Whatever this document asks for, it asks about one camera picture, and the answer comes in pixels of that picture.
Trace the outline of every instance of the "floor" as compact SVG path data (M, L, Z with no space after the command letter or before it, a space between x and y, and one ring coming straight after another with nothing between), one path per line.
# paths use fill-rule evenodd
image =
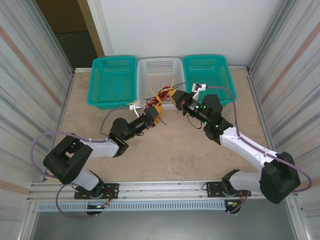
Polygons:
M250 199L238 215L217 210L103 212L70 219L37 215L32 240L296 240L286 201Z
M91 68L98 56L88 31L56 33L55 36L73 69Z
M240 131L266 146L246 73L233 70L231 75L237 93ZM61 130L99 139L103 138L99 129L108 111L87 104L89 82L90 73L76 74ZM231 104L224 107L222 114L234 123ZM103 128L106 133L118 117L126 118L128 122L136 118L133 111L115 111ZM203 130L193 128L181 113L165 111L163 121L167 125L160 123L144 131L144 136L130 139L129 148L122 156L93 158L87 161L85 168L104 181L118 182L218 180L233 169L256 172L235 152L208 140Z

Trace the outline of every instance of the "white wall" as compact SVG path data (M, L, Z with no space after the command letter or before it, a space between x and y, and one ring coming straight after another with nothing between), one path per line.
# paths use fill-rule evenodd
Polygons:
M88 0L106 55L222 54L248 65L283 0Z

